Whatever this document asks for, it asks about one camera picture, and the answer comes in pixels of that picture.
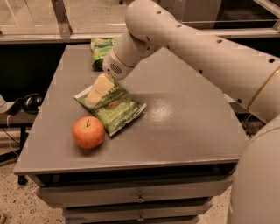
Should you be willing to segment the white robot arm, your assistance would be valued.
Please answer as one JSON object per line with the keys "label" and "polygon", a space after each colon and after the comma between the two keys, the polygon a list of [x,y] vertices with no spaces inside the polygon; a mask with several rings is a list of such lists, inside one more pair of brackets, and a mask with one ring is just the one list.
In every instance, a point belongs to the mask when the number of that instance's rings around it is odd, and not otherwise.
{"label": "white robot arm", "polygon": [[280,59],[184,25],[153,0],[134,0],[102,69],[126,78],[164,47],[264,122],[241,154],[227,224],[280,224]]}

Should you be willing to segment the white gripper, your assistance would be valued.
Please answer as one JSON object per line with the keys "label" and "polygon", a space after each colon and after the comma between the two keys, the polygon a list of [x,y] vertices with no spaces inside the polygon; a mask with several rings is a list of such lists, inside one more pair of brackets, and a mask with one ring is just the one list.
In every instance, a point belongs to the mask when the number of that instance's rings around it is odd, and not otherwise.
{"label": "white gripper", "polygon": [[133,67],[124,65],[111,49],[102,62],[102,69],[106,73],[98,76],[93,85],[93,90],[87,94],[86,103],[95,105],[114,85],[116,80],[125,79],[132,71]]}

